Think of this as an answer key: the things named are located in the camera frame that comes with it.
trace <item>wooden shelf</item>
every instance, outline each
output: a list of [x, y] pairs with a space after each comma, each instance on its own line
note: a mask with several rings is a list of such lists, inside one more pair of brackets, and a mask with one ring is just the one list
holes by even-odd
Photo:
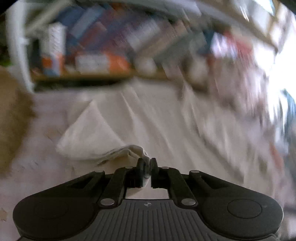
[[[117, 74], [102, 74], [102, 73], [93, 73], [93, 74], [81, 74], [79, 72], [67, 73], [65, 72], [61, 76], [58, 77], [48, 77], [43, 74], [36, 75], [31, 72], [31, 77], [33, 82], [42, 83], [42, 82], [63, 82], [63, 81], [110, 81], [110, 83], [114, 83], [114, 81], [127, 80], [133, 77], [139, 77], [147, 80], [156, 80], [156, 81], [170, 81], [166, 76], [163, 70], [159, 70], [155, 75], [145, 75], [137, 72], [136, 70], [131, 70], [128, 73], [117, 73]], [[207, 86], [193, 84], [188, 81], [189, 84], [192, 85], [193, 89], [200, 92], [207, 92]]]
[[31, 73], [33, 82], [37, 83], [40, 81], [63, 81], [63, 80], [124, 80], [132, 77], [140, 77], [144, 79], [158, 79], [158, 80], [168, 80], [164, 71], [158, 71], [155, 75], [145, 75], [138, 73], [136, 70], [131, 70], [126, 73], [114, 73], [114, 74], [103, 74], [103, 73], [90, 73], [90, 74], [81, 74], [79, 72], [68, 73], [65, 72], [61, 76], [48, 77], [43, 74], [36, 75]]

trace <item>white bed sheet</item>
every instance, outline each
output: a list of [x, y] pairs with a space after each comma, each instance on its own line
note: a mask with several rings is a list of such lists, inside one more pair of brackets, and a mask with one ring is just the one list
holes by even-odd
[[[285, 173], [275, 167], [269, 142], [258, 133], [253, 139], [247, 135], [255, 126], [247, 129], [230, 110], [187, 85], [180, 89], [134, 79], [118, 87], [86, 91], [68, 118], [71, 126], [58, 150], [79, 175], [98, 168], [102, 153], [138, 145], [159, 166], [181, 173], [198, 169], [269, 195], [282, 205], [291, 193]], [[99, 166], [112, 173], [122, 163]]]

